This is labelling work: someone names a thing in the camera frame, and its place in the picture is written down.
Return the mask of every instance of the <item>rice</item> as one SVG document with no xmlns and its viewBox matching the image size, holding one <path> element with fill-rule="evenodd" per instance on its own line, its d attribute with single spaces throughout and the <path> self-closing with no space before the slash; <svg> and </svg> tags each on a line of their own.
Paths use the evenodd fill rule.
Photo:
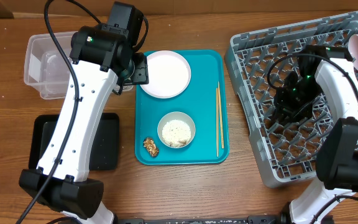
<svg viewBox="0 0 358 224">
<path fill-rule="evenodd" d="M 185 146 L 191 138 L 190 127 L 180 120 L 169 121 L 162 128 L 162 138 L 171 147 Z"/>
</svg>

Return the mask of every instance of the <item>chopsticks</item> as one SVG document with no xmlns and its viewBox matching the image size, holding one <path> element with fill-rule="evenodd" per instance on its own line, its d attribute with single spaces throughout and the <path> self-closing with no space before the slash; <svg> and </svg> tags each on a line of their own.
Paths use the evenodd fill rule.
<svg viewBox="0 0 358 224">
<path fill-rule="evenodd" d="M 219 93 L 216 89 L 216 157 L 219 157 Z"/>
<path fill-rule="evenodd" d="M 216 89 L 216 157 L 219 157 L 219 117 L 220 117 L 220 124 L 221 124 L 221 143 L 222 143 L 222 149 L 223 149 L 224 141 L 223 141 L 221 87 L 218 82 L 218 87 Z"/>
</svg>

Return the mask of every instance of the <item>gray crate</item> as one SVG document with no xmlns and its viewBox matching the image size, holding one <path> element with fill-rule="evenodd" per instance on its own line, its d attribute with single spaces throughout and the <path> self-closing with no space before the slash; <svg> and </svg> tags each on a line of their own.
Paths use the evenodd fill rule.
<svg viewBox="0 0 358 224">
<path fill-rule="evenodd" d="M 249 127 L 249 141 L 260 176 L 267 187 L 278 187 L 316 176 L 315 157 L 333 121 L 322 94 L 313 103 L 313 117 L 282 126 L 272 123 L 275 90 L 266 73 L 274 61 L 299 52 L 308 44 L 347 47 L 358 34 L 358 11 L 234 35 L 224 59 L 234 92 L 239 96 Z M 295 58 L 273 69 L 271 81 L 282 85 Z"/>
</svg>

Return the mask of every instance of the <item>wooden table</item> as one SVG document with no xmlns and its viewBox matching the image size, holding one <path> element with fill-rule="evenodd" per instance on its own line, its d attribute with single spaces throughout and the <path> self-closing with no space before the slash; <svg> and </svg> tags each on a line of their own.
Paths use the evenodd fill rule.
<svg viewBox="0 0 358 224">
<path fill-rule="evenodd" d="M 149 16 L 142 51 L 214 49 L 223 57 L 234 34 L 342 12 L 286 12 Z M 91 18 L 52 19 L 54 32 L 95 25 Z M 57 114 L 63 100 L 43 100 L 23 82 L 24 55 L 34 34 L 47 33 L 43 19 L 0 20 L 0 223 L 14 223 L 31 198 L 19 187 L 27 167 L 34 119 Z M 91 172 L 104 182 L 103 202 L 120 218 L 218 218 L 276 214 L 308 182 L 268 189 L 261 181 L 248 140 L 241 103 L 225 68 L 231 151 L 213 166 L 145 166 L 134 155 L 135 91 L 110 97 L 105 111 L 119 115 L 120 158 L 114 171 Z M 358 223 L 358 202 L 346 200 L 332 214 L 337 223 Z M 36 205 L 25 223 L 46 223 L 62 214 Z"/>
</svg>

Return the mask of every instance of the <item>blue tray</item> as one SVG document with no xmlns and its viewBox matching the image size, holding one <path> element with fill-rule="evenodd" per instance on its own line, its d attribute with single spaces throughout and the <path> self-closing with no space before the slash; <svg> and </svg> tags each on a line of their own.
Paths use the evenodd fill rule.
<svg viewBox="0 0 358 224">
<path fill-rule="evenodd" d="M 146 165 L 217 164 L 229 155 L 226 96 L 222 57 L 214 50 L 176 50 L 191 68 L 191 80 L 186 90 L 170 99 L 158 99 L 136 87 L 135 155 Z M 224 149 L 221 149 L 219 128 L 219 157 L 216 157 L 216 88 L 221 87 Z M 194 140 L 186 147 L 172 149 L 157 135 L 161 118 L 169 112 L 188 114 L 196 125 Z M 143 147 L 145 138 L 154 139 L 160 154 L 153 158 Z"/>
</svg>

